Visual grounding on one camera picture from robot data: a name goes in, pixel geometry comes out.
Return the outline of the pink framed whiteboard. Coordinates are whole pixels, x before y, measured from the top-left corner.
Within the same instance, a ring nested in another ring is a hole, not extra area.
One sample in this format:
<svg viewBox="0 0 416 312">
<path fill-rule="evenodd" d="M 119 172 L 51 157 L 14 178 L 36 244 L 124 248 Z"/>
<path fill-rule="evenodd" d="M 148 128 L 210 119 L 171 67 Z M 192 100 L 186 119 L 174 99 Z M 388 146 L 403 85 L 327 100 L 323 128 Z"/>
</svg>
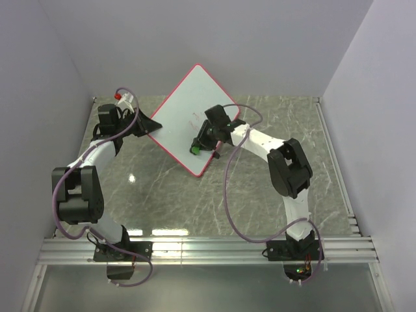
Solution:
<svg viewBox="0 0 416 312">
<path fill-rule="evenodd" d="M 215 105 L 229 105 L 225 111 L 233 120 L 240 114 L 234 102 L 201 64 L 195 64 L 151 115 L 162 127 L 149 137 L 194 177 L 200 177 L 213 153 L 193 155 L 190 147 L 206 120 L 205 111 Z"/>
</svg>

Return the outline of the green whiteboard eraser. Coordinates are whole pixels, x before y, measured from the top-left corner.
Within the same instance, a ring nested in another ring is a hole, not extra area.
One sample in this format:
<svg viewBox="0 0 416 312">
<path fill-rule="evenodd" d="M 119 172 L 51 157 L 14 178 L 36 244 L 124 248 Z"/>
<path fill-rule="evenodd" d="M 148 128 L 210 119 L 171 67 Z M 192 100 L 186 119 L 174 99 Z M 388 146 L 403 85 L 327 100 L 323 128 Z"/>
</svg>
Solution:
<svg viewBox="0 0 416 312">
<path fill-rule="evenodd" d="M 192 146 L 190 148 L 190 152 L 193 155 L 199 155 L 200 154 L 200 148 L 198 146 Z"/>
</svg>

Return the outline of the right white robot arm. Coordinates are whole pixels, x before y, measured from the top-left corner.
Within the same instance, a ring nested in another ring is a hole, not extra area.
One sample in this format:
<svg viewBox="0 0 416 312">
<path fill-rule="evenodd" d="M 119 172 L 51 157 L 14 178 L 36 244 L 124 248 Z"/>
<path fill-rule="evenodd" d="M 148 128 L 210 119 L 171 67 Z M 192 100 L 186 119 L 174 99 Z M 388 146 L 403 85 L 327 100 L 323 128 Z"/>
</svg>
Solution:
<svg viewBox="0 0 416 312">
<path fill-rule="evenodd" d="M 225 143 L 233 146 L 229 161 L 241 149 L 264 160 L 268 164 L 272 186 L 283 198 L 287 253 L 295 260 L 303 259 L 318 231 L 309 219 L 308 193 L 313 171 L 301 143 L 294 138 L 282 140 L 266 135 L 241 119 L 231 120 L 223 105 L 206 110 L 205 116 L 197 137 L 192 141 L 191 154 L 212 151 L 214 158 L 218 158 L 216 146 Z"/>
</svg>

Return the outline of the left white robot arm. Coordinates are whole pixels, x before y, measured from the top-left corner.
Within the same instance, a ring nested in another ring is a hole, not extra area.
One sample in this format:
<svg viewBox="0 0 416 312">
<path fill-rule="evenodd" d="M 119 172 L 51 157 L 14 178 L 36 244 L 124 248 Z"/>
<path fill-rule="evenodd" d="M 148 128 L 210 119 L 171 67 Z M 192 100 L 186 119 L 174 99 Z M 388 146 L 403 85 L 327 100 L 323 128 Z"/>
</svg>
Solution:
<svg viewBox="0 0 416 312">
<path fill-rule="evenodd" d="M 53 218 L 66 238 L 77 240 L 88 231 L 110 243 L 111 257 L 125 261 L 132 246 L 125 228 L 104 213 L 99 173 L 117 156 L 125 137 L 143 137 L 162 125 L 139 109 L 105 104 L 97 111 L 99 122 L 87 150 L 75 162 L 52 171 Z"/>
</svg>

